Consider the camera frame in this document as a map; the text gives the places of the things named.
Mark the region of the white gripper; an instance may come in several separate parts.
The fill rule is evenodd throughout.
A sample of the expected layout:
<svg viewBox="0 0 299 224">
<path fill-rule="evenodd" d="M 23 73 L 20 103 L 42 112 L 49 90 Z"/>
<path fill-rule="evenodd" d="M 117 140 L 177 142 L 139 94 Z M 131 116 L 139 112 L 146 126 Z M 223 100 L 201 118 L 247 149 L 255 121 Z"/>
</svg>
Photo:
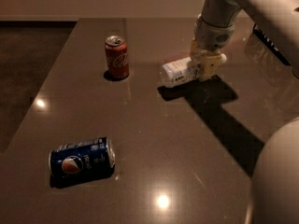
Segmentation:
<svg viewBox="0 0 299 224">
<path fill-rule="evenodd" d="M 191 43 L 190 57 L 194 64 L 200 65 L 199 80 L 207 81 L 213 77 L 222 64 L 222 53 L 216 50 L 225 47 L 235 30 L 235 26 L 217 27 L 197 17 L 194 27 L 194 38 Z"/>
</svg>

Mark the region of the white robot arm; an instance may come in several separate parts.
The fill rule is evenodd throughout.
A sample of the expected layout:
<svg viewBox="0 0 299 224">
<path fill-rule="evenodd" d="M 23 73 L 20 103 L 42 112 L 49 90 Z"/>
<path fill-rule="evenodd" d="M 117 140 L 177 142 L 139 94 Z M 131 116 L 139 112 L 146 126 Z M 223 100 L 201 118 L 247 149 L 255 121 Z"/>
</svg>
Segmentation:
<svg viewBox="0 0 299 224">
<path fill-rule="evenodd" d="M 299 0 L 206 0 L 194 29 L 200 49 L 226 46 L 243 10 L 299 75 Z"/>
</svg>

